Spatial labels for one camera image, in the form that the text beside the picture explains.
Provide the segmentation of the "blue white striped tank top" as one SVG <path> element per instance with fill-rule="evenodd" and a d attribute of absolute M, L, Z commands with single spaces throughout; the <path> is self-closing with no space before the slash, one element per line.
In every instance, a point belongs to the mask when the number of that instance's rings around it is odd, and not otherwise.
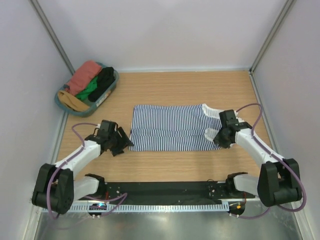
<path fill-rule="evenodd" d="M 198 105 L 136 105 L 130 130 L 133 152 L 214 151 L 221 110 Z"/>

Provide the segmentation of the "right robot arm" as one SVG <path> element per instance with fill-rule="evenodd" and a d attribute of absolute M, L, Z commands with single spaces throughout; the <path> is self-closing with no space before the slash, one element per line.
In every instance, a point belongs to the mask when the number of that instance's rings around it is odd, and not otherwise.
<path fill-rule="evenodd" d="M 254 127 L 241 121 L 234 110 L 219 113 L 221 128 L 213 142 L 221 148 L 241 146 L 260 168 L 259 176 L 238 173 L 225 185 L 225 192 L 237 198 L 243 192 L 259 197 L 266 207 L 305 201 L 306 191 L 300 180 L 299 164 L 293 158 L 286 159 L 272 150 L 256 134 Z"/>

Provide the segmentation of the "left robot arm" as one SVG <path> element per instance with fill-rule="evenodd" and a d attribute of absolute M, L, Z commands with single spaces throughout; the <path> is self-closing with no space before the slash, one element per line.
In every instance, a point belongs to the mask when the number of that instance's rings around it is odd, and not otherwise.
<path fill-rule="evenodd" d="M 66 158 L 40 167 L 31 198 L 34 206 L 63 215 L 79 199 L 101 200 L 107 193 L 104 177 L 92 173 L 80 180 L 75 177 L 104 152 L 115 157 L 134 145 L 123 128 L 109 120 L 94 125 L 93 133 L 80 141 L 80 147 Z"/>

